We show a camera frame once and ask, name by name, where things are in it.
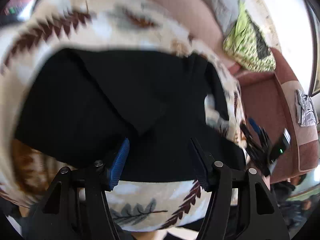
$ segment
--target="pink sofa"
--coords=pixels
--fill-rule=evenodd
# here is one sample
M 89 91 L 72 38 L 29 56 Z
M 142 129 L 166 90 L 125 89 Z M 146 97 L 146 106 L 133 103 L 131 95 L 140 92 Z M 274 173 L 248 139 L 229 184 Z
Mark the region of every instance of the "pink sofa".
M 300 127 L 297 124 L 294 91 L 302 87 L 281 53 L 272 49 L 277 64 L 274 73 L 244 70 L 223 52 L 222 31 L 202 0 L 153 1 L 165 7 L 194 37 L 209 45 L 230 73 L 239 79 L 245 114 L 266 129 L 271 141 L 275 142 L 284 128 L 290 132 L 290 148 L 279 158 L 271 183 L 315 168 L 319 159 L 316 126 Z
M 272 142 L 284 128 L 291 135 L 290 148 L 277 163 L 271 183 L 304 174 L 318 165 L 319 142 L 316 126 L 300 127 L 297 123 L 294 93 L 302 89 L 282 54 L 272 48 L 276 58 L 274 73 L 240 70 L 234 76 L 241 85 L 244 112 L 264 127 Z M 256 141 L 258 136 L 252 130 Z

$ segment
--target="green pillow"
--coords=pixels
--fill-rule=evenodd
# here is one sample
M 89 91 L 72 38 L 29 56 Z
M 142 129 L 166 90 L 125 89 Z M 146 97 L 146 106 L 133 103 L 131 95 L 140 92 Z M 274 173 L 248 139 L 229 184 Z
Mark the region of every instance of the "green pillow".
M 276 68 L 276 60 L 262 32 L 251 20 L 242 1 L 239 1 L 236 25 L 223 42 L 223 50 L 250 71 L 274 71 Z

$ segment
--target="black cloth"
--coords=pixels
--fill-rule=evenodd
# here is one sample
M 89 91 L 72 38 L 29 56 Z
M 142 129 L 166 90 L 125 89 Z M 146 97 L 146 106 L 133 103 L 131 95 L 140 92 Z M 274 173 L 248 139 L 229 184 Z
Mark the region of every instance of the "black cloth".
M 193 221 L 189 224 L 186 224 L 180 227 L 199 232 L 202 226 L 203 220 L 204 218 L 200 218 L 196 221 Z M 237 222 L 238 222 L 238 206 L 230 206 L 229 218 L 228 218 L 228 224 L 227 224 L 225 236 L 231 236 L 236 233 Z
M 2 197 L 0 197 L 0 209 L 3 211 L 6 217 L 7 216 L 11 216 L 13 218 L 21 217 L 19 207 Z
M 167 233 L 163 240 L 183 240 L 183 238 L 180 238 L 180 237 L 174 236 L 170 233 Z
M 170 182 L 195 178 L 188 140 L 230 168 L 243 151 L 205 123 L 204 98 L 228 120 L 213 65 L 199 55 L 157 51 L 63 49 L 47 60 L 15 132 L 21 142 L 76 168 L 109 156 L 124 137 L 130 152 L 121 179 Z
M 295 186 L 288 181 L 281 181 L 271 185 L 271 192 L 274 192 L 278 203 L 284 202 L 295 190 Z

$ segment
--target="wall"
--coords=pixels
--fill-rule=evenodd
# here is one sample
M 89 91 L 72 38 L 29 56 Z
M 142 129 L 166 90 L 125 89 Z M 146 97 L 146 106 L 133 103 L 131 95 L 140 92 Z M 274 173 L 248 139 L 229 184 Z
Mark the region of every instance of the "wall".
M 313 42 L 304 0 L 264 0 L 264 2 L 276 27 L 282 54 L 304 91 L 308 93 L 313 65 Z

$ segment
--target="metal screw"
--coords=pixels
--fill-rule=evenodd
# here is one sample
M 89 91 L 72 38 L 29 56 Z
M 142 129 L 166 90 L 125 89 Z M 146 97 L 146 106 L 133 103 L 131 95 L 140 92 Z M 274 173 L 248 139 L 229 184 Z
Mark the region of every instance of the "metal screw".
M 98 161 L 94 162 L 94 166 L 96 166 L 96 167 L 100 167 L 102 164 L 103 164 L 102 160 L 98 160 Z
M 62 174 L 65 174 L 65 173 L 67 173 L 69 171 L 69 168 L 68 167 L 62 167 L 61 169 L 60 169 L 60 173 L 62 173 Z
M 217 167 L 222 167 L 223 163 L 221 161 L 215 161 L 214 165 L 217 166 Z
M 250 168 L 249 169 L 249 172 L 251 173 L 251 174 L 257 174 L 257 170 L 255 169 L 255 168 Z

